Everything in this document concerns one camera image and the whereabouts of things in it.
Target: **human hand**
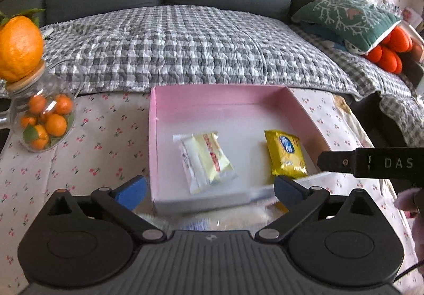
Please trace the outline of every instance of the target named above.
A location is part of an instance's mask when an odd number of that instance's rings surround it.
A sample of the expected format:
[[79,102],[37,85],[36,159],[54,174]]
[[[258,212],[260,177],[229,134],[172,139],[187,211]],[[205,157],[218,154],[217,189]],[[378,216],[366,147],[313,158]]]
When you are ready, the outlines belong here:
[[[414,203],[414,196],[421,191],[420,188],[412,188],[402,191],[398,194],[394,205],[396,208],[406,212],[417,212],[417,205]],[[415,242],[415,253],[418,261],[424,259],[424,217],[418,213],[415,216],[412,226],[412,239]],[[424,274],[424,266],[418,268],[418,271]]]

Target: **red plush toy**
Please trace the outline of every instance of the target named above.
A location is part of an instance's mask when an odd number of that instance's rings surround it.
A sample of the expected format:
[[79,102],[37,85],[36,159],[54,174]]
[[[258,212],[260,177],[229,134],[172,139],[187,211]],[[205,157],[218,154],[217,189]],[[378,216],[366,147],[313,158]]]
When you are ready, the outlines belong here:
[[382,42],[364,57],[389,73],[400,74],[402,61],[397,52],[412,50],[411,37],[399,26],[396,26]]

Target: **glass teapot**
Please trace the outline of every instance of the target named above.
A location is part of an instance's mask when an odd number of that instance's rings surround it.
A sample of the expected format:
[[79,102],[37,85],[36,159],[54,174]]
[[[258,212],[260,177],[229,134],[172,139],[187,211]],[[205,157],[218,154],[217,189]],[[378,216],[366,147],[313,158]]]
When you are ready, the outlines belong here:
[[38,66],[23,79],[6,83],[11,99],[8,111],[0,112],[0,128],[10,128],[19,141],[32,152],[53,148],[60,143],[73,127],[76,115],[74,99],[82,84],[82,72],[78,72],[80,84],[72,94],[69,83],[48,70],[41,60]]

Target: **tablecloth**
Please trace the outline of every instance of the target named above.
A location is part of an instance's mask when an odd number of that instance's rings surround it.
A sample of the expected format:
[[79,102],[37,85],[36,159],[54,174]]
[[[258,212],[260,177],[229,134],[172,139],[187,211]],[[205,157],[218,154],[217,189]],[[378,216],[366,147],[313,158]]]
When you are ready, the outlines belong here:
[[[292,88],[292,92],[332,150],[371,146],[341,97],[317,90]],[[30,153],[17,136],[9,136],[0,155],[0,294],[18,293],[27,285],[17,247],[50,193],[67,188],[73,195],[87,195],[102,186],[115,188],[139,174],[148,177],[148,108],[148,94],[83,96],[76,99],[73,130],[54,149]],[[402,241],[405,259],[401,270],[415,264],[410,228],[404,214],[393,206],[396,195],[389,181],[337,173],[318,185],[343,195],[355,187],[366,189]],[[137,212],[153,212],[149,198]],[[397,286],[405,289],[421,282],[419,273],[413,271]]]

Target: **green pillow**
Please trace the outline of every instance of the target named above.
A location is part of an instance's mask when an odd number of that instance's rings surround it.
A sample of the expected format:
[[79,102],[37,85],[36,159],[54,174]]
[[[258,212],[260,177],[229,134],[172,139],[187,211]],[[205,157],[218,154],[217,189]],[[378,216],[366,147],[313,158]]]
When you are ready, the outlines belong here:
[[367,53],[395,28],[400,18],[365,0],[315,0],[294,13],[292,20],[320,24]]

